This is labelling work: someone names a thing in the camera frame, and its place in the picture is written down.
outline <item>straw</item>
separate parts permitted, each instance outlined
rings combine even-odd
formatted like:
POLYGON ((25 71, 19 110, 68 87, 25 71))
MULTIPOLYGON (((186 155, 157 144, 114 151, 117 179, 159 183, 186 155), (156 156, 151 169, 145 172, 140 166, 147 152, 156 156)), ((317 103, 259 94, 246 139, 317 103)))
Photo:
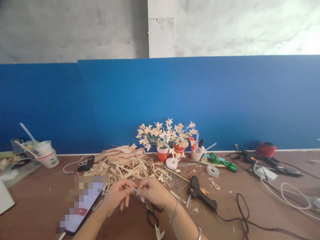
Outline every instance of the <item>straw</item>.
POLYGON ((206 151, 208 151, 210 148, 214 147, 215 145, 217 145, 217 143, 214 143, 210 147, 206 148, 206 151))
POLYGON ((21 145, 18 141, 14 141, 16 144, 18 144, 22 149, 28 151, 30 154, 32 154, 35 158, 37 158, 38 156, 35 155, 33 152, 31 152, 28 148, 26 148, 25 146, 21 145))
POLYGON ((20 124, 20 126, 23 128, 23 130, 26 131, 26 133, 28 134, 28 136, 31 138, 34 147, 35 147, 35 148, 38 148, 39 146, 38 146, 36 140, 33 138, 33 136, 32 136, 31 133, 28 131, 28 129, 23 125, 23 123, 19 123, 19 124, 20 124))

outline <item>bangle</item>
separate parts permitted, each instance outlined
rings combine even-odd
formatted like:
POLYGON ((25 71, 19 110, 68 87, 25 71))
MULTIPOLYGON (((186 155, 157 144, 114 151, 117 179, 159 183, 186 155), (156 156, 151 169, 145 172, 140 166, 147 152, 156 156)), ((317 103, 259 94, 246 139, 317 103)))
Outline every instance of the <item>bangle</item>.
POLYGON ((173 221, 174 217, 175 217, 175 216, 176 216, 176 214, 177 214, 178 206, 179 206, 179 200, 177 199, 176 209, 174 210, 174 213, 173 213, 173 215, 172 215, 172 218, 169 220, 169 223, 170 223, 170 224, 172 223, 172 221, 173 221))
POLYGON ((202 230, 201 230, 201 228, 199 228, 199 227, 198 227, 198 230, 199 230, 199 237, 198 237, 198 240, 200 240, 200 239, 201 239, 201 233, 202 233, 202 230))

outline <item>hand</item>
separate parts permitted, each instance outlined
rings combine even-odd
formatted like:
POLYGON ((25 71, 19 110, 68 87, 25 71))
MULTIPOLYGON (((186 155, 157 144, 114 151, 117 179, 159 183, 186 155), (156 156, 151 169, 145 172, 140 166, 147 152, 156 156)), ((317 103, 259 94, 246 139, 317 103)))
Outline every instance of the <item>hand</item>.
POLYGON ((119 204, 121 211, 124 205, 129 206, 129 195, 133 192, 133 188, 137 188, 137 185, 128 179, 122 179, 112 184, 99 207, 99 210, 106 213, 105 218, 109 217, 119 204))
POLYGON ((153 204, 164 208, 177 203, 176 198, 154 177, 142 179, 137 190, 137 196, 147 198, 153 204))

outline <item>person's left hand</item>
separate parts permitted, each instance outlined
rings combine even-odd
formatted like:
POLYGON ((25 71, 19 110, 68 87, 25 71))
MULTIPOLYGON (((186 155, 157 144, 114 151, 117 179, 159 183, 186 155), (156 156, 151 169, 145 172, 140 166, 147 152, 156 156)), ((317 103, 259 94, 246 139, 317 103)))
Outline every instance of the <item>person's left hand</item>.
POLYGON ((109 217, 116 207, 120 205, 120 210, 123 210, 124 205, 129 206, 129 195, 133 192, 133 188, 138 186, 128 179, 122 179, 115 182, 110 187, 107 195, 105 196, 99 210, 105 212, 106 218, 109 217))

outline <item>concrete wall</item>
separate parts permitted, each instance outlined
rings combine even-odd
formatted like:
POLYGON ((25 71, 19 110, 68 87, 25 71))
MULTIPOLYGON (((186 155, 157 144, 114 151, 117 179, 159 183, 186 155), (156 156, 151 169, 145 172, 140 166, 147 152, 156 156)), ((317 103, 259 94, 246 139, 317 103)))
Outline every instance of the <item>concrete wall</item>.
POLYGON ((0 0, 0 64, 148 58, 146 0, 0 0))
POLYGON ((319 0, 148 0, 149 55, 320 54, 319 0))

